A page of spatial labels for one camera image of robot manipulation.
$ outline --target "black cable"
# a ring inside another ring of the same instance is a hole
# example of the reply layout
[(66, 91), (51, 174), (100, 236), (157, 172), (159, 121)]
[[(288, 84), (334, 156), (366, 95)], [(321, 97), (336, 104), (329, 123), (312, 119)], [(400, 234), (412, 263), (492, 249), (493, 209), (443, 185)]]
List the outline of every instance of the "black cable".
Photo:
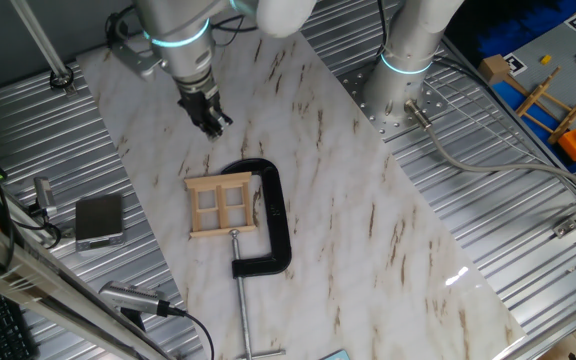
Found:
[(20, 223), (15, 221), (15, 224), (17, 224), (17, 226), (22, 227), (24, 229), (28, 229), (28, 230), (33, 230), (33, 231), (40, 231), (40, 230), (47, 230), (47, 229), (51, 229), (52, 232), (54, 233), (54, 237), (55, 237), (55, 241), (48, 247), (46, 247), (46, 249), (52, 249), (55, 246), (57, 246), (59, 244), (59, 242), (61, 241), (61, 230), (59, 230), (58, 227), (56, 227), (55, 225), (51, 224), (50, 222), (46, 221), (44, 219), (44, 223), (41, 226), (31, 226), (31, 225), (26, 225), (24, 223)]
[(174, 307), (168, 308), (168, 314), (169, 315), (175, 315), (175, 316), (187, 317), (188, 319), (192, 320), (195, 324), (197, 324), (201, 328), (201, 330), (204, 331), (204, 334), (206, 334), (206, 337), (208, 338), (208, 343), (210, 344), (210, 359), (215, 360), (215, 347), (212, 344), (212, 338), (210, 337), (210, 333), (208, 332), (208, 329), (206, 329), (206, 327), (204, 326), (204, 324), (201, 323), (201, 321), (197, 320), (197, 318), (195, 318), (194, 316), (188, 314), (187, 311), (177, 309)]
[(221, 26), (221, 25), (223, 25), (223, 24), (228, 24), (228, 23), (230, 23), (230, 22), (233, 22), (233, 21), (239, 20), (239, 19), (243, 19), (243, 18), (244, 18), (243, 15), (236, 15), (236, 16), (233, 16), (233, 17), (229, 17), (229, 18), (226, 19), (226, 20), (222, 20), (222, 21), (220, 21), (220, 22), (218, 22), (218, 23), (216, 23), (216, 24), (212, 24), (212, 27), (213, 27), (213, 28), (214, 28), (214, 27), (219, 27), (219, 26)]
[[(233, 17), (229, 17), (229, 18), (226, 19), (226, 20), (222, 20), (222, 21), (220, 21), (220, 22), (218, 22), (218, 23), (216, 23), (216, 24), (212, 24), (211, 27), (212, 27), (213, 29), (216, 29), (216, 30), (221, 30), (221, 31), (226, 31), (226, 32), (234, 32), (234, 33), (251, 32), (251, 31), (255, 31), (255, 30), (258, 29), (256, 26), (249, 27), (249, 28), (243, 28), (243, 29), (242, 29), (242, 28), (241, 28), (241, 25), (243, 24), (244, 18), (245, 18), (245, 16), (243, 16), (243, 15), (236, 15), (236, 16), (233, 16)], [(229, 28), (229, 27), (224, 27), (224, 26), (223, 26), (224, 24), (228, 24), (228, 23), (231, 23), (231, 22), (236, 21), (236, 20), (240, 20), (240, 21), (239, 21), (239, 26), (237, 26), (237, 28)]]
[[(239, 25), (237, 26), (237, 29), (240, 29), (240, 28), (241, 28), (241, 25), (242, 25), (243, 23), (244, 23), (244, 18), (243, 18), (243, 16), (242, 16), (242, 17), (241, 17), (241, 20), (239, 20)], [(227, 43), (225, 43), (225, 44), (215, 44), (215, 46), (226, 47), (226, 46), (232, 44), (232, 42), (235, 41), (235, 38), (237, 37), (237, 34), (239, 34), (238, 31), (235, 32), (235, 33), (232, 35), (232, 38), (230, 38), (230, 41), (228, 41)]]
[(240, 32), (253, 32), (253, 31), (257, 31), (259, 28), (256, 26), (253, 27), (249, 27), (249, 28), (242, 28), (242, 29), (235, 29), (235, 28), (226, 28), (223, 26), (213, 26), (213, 29), (215, 30), (221, 30), (221, 31), (225, 31), (225, 32), (236, 32), (236, 33), (240, 33)]
[(377, 50), (377, 57), (381, 55), (386, 49), (386, 40), (388, 39), (388, 29), (386, 29), (386, 13), (384, 11), (384, 4), (382, 0), (377, 0), (377, 7), (379, 8), (379, 21), (381, 21), (381, 45)]

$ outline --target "metal plate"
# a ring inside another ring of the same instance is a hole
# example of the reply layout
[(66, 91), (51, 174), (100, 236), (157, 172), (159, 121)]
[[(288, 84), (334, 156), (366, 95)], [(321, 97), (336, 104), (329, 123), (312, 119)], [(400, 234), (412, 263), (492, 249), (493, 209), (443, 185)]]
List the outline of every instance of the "metal plate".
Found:
[[(418, 123), (413, 121), (410, 116), (403, 122), (392, 121), (385, 115), (385, 109), (374, 109), (370, 106), (370, 101), (364, 98), (363, 87), (373, 69), (374, 64), (366, 65), (343, 74), (339, 77), (339, 81), (341, 81), (341, 84), (357, 103), (366, 118), (370, 120), (372, 126), (381, 134), (382, 140), (387, 141), (418, 126)], [(436, 91), (424, 85), (419, 108), (432, 120), (446, 111), (446, 102)]]

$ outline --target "wooden frame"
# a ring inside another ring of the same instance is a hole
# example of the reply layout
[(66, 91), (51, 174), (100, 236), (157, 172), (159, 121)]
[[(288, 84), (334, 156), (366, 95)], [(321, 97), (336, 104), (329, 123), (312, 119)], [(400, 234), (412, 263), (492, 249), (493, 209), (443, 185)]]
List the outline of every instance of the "wooden frame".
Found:
[[(185, 179), (184, 182), (190, 192), (190, 202), (192, 206), (192, 237), (206, 237), (215, 235), (226, 235), (230, 230), (237, 229), (241, 232), (252, 231), (255, 225), (252, 221), (252, 208), (250, 202), (250, 190), (248, 185), (252, 173), (237, 173), (230, 175), (208, 176), (202, 178)], [(226, 190), (241, 188), (241, 204), (227, 205)], [(199, 193), (214, 192), (215, 207), (199, 208)], [(245, 213), (245, 226), (230, 226), (228, 210), (242, 209)], [(216, 212), (219, 219), (219, 228), (213, 230), (202, 230), (201, 214)]]
[[(537, 88), (535, 88), (535, 90), (530, 94), (528, 94), (527, 91), (525, 91), (525, 89), (521, 88), (521, 85), (519, 85), (519, 83), (516, 83), (516, 81), (515, 81), (516, 84), (508, 82), (513, 88), (517, 89), (524, 96), (526, 96), (526, 100), (516, 110), (517, 115), (519, 115), (519, 117), (525, 116), (528, 120), (532, 121), (533, 123), (535, 123), (536, 125), (538, 125), (542, 129), (549, 132), (550, 137), (548, 137), (548, 143), (551, 145), (556, 144), (557, 141), (559, 141), (559, 138), (561, 138), (561, 135), (563, 135), (566, 132), (566, 130), (568, 130), (568, 127), (576, 120), (576, 105), (571, 108), (570, 106), (557, 100), (554, 96), (552, 96), (546, 92), (546, 90), (548, 90), (548, 88), (550, 87), (550, 82), (552, 81), (552, 79), (555, 77), (555, 75), (557, 75), (557, 73), (560, 70), (561, 70), (561, 66), (557, 66), (555, 71), (553, 71), (553, 73), (550, 74), (550, 76), (548, 76), (546, 78), (546, 80), (544, 80), (544, 82), (539, 84), (537, 86)], [(554, 115), (552, 115), (552, 113), (550, 111), (548, 111), (539, 102), (539, 98), (541, 96), (545, 97), (546, 99), (552, 101), (553, 103), (555, 103), (559, 107), (568, 111), (568, 115), (566, 115), (566, 118), (559, 121)], [(559, 125), (557, 126), (557, 129), (552, 130), (548, 126), (544, 125), (541, 121), (535, 119), (534, 117), (530, 116), (530, 114), (528, 114), (528, 109), (530, 109), (530, 107), (532, 105), (535, 105), (535, 104), (537, 106), (539, 106), (540, 108), (542, 108), (544, 111), (546, 111), (546, 113), (548, 113), (548, 115), (552, 116), (555, 120), (559, 121)]]

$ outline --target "black c-clamp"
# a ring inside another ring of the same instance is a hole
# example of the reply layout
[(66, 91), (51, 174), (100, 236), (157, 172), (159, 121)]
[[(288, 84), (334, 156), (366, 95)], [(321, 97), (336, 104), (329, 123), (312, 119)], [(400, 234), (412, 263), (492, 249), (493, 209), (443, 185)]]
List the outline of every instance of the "black c-clamp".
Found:
[(232, 262), (233, 277), (278, 274), (286, 270), (292, 260), (290, 230), (279, 181), (279, 171), (266, 159), (245, 159), (227, 166), (221, 173), (240, 172), (251, 172), (253, 175), (261, 176), (270, 236), (270, 254), (254, 259), (234, 260)]

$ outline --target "metal slotted surface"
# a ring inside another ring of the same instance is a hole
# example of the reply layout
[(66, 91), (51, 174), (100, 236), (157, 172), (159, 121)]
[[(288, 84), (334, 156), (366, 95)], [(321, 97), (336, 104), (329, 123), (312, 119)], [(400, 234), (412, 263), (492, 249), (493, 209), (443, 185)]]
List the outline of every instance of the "metal slotted surface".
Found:
[[(388, 15), (399, 6), (395, 0), (384, 4)], [(364, 68), (373, 62), (381, 40), (376, 1), (320, 1), (302, 33), (351, 92), (352, 84), (360, 87), (365, 81), (369, 73)], [(359, 73), (363, 80), (356, 78)], [(530, 148), (547, 161), (549, 156), (540, 152), (525, 127), (502, 115), (499, 104), (474, 81), (438, 65), (429, 74), (433, 87), (488, 128), (443, 99), (438, 100), (441, 108), (433, 109), (434, 97), (428, 115), (453, 156), (473, 165), (536, 161), (510, 143), (524, 152)], [(463, 172), (445, 162), (416, 124), (398, 125), (391, 129), (392, 124), (373, 122), (377, 131), (385, 130), (384, 140), (392, 146), (399, 165), (528, 335), (545, 333), (574, 311), (576, 232), (559, 239), (552, 231), (576, 211), (576, 197), (569, 188), (542, 172)], [(576, 321), (526, 358), (538, 355), (575, 328)]]
[[(404, 3), (383, 0), (386, 19)], [(337, 75), (372, 62), (382, 31), (376, 0), (321, 0), (301, 33)]]
[[(123, 195), (126, 243), (120, 248), (77, 253), (64, 239), (52, 250), (95, 291), (119, 280), (157, 288), (183, 307), (168, 265), (148, 225), (135, 191), (115, 151), (94, 99), (77, 64), (76, 97), (51, 90), (48, 74), (0, 89), (0, 165), (9, 174), (5, 185), (25, 205), (34, 202), (32, 179), (47, 176), (59, 214), (51, 222), (72, 228), (75, 202), (109, 193)], [(103, 349), (30, 311), (24, 313), (41, 359), (113, 358)], [(192, 323), (179, 317), (144, 317), (147, 333), (164, 350), (179, 357), (205, 358)]]
[[(439, 69), (431, 70), (431, 85), (499, 136), (449, 107), (433, 121), (449, 153), (484, 166), (535, 161), (500, 139), (527, 151), (518, 140), (527, 138), (526, 134), (502, 116), (477, 84), (452, 70)], [(552, 229), (576, 211), (576, 197), (559, 179), (526, 170), (463, 172), (446, 164), (419, 128), (388, 143), (406, 174), (529, 335), (544, 331), (570, 311), (576, 301), (576, 232), (559, 239)]]

